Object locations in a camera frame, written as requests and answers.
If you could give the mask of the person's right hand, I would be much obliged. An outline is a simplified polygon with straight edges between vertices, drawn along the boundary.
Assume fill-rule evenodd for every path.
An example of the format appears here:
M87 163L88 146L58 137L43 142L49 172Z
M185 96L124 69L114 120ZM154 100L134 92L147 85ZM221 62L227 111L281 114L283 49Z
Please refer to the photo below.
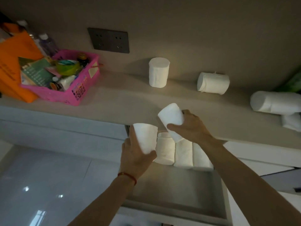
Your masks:
M202 149L213 147L218 141L209 133L201 119L192 114L190 110L183 110L184 122L188 129L188 135L183 138L198 144Z

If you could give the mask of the person's left hand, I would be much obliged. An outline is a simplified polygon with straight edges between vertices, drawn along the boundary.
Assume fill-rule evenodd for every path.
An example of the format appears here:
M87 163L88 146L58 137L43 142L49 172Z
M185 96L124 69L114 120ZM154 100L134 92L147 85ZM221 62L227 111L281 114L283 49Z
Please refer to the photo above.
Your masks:
M135 184L150 165L144 165L141 160L142 150L137 141L133 125L129 129L129 137L122 144L121 163L118 176L126 176Z

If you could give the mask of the person's left forearm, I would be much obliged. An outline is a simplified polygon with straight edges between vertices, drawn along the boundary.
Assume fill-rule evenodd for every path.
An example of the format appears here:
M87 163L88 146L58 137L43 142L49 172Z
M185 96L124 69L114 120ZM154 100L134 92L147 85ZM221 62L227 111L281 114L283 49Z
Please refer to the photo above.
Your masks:
M109 187L67 226L109 226L136 184L126 176L117 176Z

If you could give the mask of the person's right forearm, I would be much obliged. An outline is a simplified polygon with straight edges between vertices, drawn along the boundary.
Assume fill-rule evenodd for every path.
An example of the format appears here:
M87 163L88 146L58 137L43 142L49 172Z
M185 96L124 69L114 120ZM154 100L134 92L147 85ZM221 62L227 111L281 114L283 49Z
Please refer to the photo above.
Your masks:
M301 226L301 213L215 138L198 145L207 154L250 226Z

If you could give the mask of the open white drawer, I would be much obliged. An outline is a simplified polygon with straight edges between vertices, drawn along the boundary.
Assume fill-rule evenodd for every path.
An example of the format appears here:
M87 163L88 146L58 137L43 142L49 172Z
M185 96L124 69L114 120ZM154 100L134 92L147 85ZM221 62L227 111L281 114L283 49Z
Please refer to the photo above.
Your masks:
M176 226L233 226L226 186L216 171L152 163L119 214Z

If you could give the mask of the pink plastic basket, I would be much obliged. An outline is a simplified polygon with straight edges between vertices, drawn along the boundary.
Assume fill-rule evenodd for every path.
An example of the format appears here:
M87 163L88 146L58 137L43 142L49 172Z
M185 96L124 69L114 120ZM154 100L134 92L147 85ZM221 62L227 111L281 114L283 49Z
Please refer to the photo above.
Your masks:
M90 87L96 84L100 77L99 55L96 53L84 52L89 58L89 64L73 80L66 91L55 91L47 87L23 85L39 96L40 99L50 102L62 102L71 106L78 106L84 99Z

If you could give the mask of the long white toilet paper roll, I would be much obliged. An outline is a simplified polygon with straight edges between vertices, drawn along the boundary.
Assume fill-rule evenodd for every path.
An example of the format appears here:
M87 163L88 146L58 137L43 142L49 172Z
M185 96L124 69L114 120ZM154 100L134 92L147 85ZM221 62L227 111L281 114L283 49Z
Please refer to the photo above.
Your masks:
M253 111L292 115L301 113L301 95L294 92L257 91L250 97Z

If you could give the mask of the white tube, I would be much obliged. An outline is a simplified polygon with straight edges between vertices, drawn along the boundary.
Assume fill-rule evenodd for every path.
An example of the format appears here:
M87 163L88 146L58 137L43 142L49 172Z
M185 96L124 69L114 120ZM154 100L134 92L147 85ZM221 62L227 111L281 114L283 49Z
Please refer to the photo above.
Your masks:
M64 78L61 78L58 81L58 85L61 88L60 91L66 91L69 89L70 85L72 84L72 82L77 78L76 75L71 75L71 76L67 76Z

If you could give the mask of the dark bottle with gold cap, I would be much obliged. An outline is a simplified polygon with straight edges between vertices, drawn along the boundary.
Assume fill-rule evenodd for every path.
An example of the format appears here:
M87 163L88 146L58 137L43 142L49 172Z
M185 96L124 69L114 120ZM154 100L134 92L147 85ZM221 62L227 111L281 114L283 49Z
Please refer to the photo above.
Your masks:
M85 68L90 62L88 56L83 52L78 53L77 61L83 68Z

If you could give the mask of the green round container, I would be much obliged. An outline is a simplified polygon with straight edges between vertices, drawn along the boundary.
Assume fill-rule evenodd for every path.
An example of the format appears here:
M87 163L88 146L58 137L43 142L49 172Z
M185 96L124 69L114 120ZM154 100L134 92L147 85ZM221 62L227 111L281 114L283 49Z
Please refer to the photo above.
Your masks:
M82 70L81 64L76 60L55 60L55 67L62 76L77 75Z

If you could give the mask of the green plastic package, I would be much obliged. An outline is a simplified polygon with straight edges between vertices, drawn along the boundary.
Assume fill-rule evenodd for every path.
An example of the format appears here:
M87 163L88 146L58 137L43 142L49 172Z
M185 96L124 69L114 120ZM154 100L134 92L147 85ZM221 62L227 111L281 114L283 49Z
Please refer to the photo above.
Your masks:
M274 91L301 93L301 71L297 72L291 79L277 87Z

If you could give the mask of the green printed booklet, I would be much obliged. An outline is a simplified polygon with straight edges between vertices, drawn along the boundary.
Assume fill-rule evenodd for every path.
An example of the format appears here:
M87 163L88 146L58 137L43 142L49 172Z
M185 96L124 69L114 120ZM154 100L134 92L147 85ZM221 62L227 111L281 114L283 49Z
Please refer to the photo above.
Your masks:
M39 60L18 57L21 84L27 86L49 87L54 75L46 70L53 67L54 61L47 56Z

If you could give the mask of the clear plastic bottle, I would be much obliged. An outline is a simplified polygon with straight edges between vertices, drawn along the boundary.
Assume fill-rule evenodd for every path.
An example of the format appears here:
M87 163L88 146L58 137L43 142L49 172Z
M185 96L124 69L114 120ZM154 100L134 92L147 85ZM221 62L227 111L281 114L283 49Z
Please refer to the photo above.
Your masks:
M58 53L59 48L56 45L55 41L46 33L39 34L40 42L49 53L49 56L53 57L56 53Z

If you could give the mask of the orange paper bag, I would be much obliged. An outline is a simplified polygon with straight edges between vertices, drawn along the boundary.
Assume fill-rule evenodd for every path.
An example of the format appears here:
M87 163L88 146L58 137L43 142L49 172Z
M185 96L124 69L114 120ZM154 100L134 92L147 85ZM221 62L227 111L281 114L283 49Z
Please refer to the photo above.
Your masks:
M12 36L0 42L0 94L31 103L38 96L21 87L19 58L33 61L44 56L28 32L16 23L0 23L0 29Z

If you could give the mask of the dark wall socket plate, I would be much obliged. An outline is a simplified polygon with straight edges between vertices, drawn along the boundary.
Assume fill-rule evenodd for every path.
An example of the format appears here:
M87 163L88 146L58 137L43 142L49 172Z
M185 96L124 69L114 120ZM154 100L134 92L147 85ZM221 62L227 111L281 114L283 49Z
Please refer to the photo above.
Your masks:
M94 49L116 53L130 53L127 32L92 27L88 27L87 30Z

